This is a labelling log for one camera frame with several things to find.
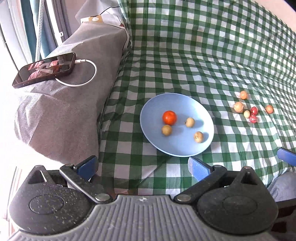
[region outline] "white wall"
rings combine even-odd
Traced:
[[[296,32],[296,13],[284,0],[253,0],[271,11]]]
[[[15,29],[13,27],[13,22],[10,15],[9,5],[7,1],[2,1],[0,3],[0,24],[3,30],[3,35],[6,40],[8,49],[12,55],[12,58],[15,61],[18,69],[28,64],[24,52],[20,47],[19,40],[17,38]]]
[[[78,29],[80,22],[75,18],[76,13],[82,7],[86,0],[64,0],[71,29],[71,35]]]

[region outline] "green and white checkered cloth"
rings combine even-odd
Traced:
[[[196,182],[188,158],[162,153],[141,131],[143,105],[166,92],[192,97],[213,119],[213,142],[199,159],[228,170],[251,166],[266,185],[294,171],[276,152],[296,151],[295,32],[248,0],[123,0],[121,7],[133,49],[102,120],[103,184],[116,193],[175,195]],[[232,108],[242,90],[246,107],[259,109],[256,124]]]

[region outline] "plate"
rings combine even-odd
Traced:
[[[172,126],[172,134],[166,137],[161,128],[165,125],[162,116],[167,110],[175,112],[178,119]],[[195,119],[192,128],[185,125],[188,117]],[[202,153],[214,137],[214,124],[207,110],[191,97],[176,93],[160,94],[148,100],[140,113],[140,125],[152,145],[164,153],[178,157]],[[194,141],[193,135],[197,131],[204,135],[202,143]]]

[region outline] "smartphone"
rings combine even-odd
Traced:
[[[75,53],[67,53],[25,65],[17,73],[12,86],[21,88],[69,75],[73,71],[75,60]]]

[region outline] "round black disc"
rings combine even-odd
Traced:
[[[80,192],[58,185],[26,188],[10,205],[10,215],[19,229],[32,234],[57,234],[79,224],[91,204]]]
[[[213,189],[199,199],[197,209],[208,225],[221,232],[251,235],[272,226],[277,217],[274,205],[246,185],[240,191],[231,186]]]

